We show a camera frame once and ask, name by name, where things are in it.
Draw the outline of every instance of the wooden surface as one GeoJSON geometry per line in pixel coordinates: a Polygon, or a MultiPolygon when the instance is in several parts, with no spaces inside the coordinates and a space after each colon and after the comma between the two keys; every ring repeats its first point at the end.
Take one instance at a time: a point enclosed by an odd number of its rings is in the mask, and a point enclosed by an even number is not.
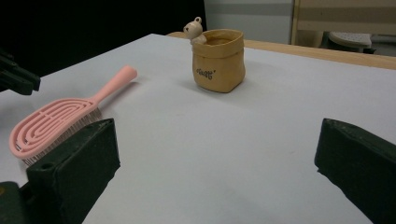
{"type": "Polygon", "coordinates": [[[290,40],[290,43],[292,45],[296,45],[296,41],[297,41],[297,21],[298,21],[299,6],[300,6],[300,0],[294,0],[293,15],[292,15],[293,19],[291,24],[291,40],[290,40]]]}
{"type": "Polygon", "coordinates": [[[299,0],[295,7],[297,30],[396,35],[394,0],[299,0]]]}
{"type": "MultiPolygon", "coordinates": [[[[173,32],[168,35],[173,37],[186,38],[183,32],[173,32]]],[[[293,55],[300,55],[339,63],[352,63],[396,70],[396,57],[346,52],[332,49],[314,49],[255,40],[245,40],[245,47],[251,49],[263,49],[293,55]]]]}

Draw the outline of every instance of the bear ear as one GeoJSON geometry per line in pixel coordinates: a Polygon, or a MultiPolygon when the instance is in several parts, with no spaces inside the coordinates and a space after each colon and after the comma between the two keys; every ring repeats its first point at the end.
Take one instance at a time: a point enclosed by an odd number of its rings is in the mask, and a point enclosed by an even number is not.
{"type": "Polygon", "coordinates": [[[198,21],[199,23],[202,23],[201,17],[195,17],[195,21],[198,21]]]}

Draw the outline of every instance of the white wall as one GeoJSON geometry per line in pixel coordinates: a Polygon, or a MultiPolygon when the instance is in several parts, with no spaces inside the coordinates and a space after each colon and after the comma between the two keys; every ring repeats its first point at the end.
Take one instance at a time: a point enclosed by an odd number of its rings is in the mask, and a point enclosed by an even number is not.
{"type": "Polygon", "coordinates": [[[245,39],[289,44],[293,0],[205,0],[207,30],[235,29],[245,39]]]}

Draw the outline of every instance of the tan cup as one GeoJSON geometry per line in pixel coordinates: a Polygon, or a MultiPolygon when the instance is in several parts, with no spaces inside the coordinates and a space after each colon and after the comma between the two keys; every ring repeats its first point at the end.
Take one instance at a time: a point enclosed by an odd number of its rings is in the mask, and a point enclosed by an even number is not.
{"type": "Polygon", "coordinates": [[[236,30],[203,32],[206,43],[192,46],[195,82],[210,91],[230,92],[245,77],[244,34],[236,30]]]}

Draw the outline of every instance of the pink hair brush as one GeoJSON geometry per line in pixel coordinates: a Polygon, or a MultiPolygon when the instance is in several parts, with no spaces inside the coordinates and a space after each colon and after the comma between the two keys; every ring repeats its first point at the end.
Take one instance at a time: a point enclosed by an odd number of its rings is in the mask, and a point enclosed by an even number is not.
{"type": "Polygon", "coordinates": [[[136,70],[125,65],[90,98],[64,98],[44,105],[12,130],[12,154],[32,165],[79,129],[101,119],[99,103],[135,77],[136,70]]]}

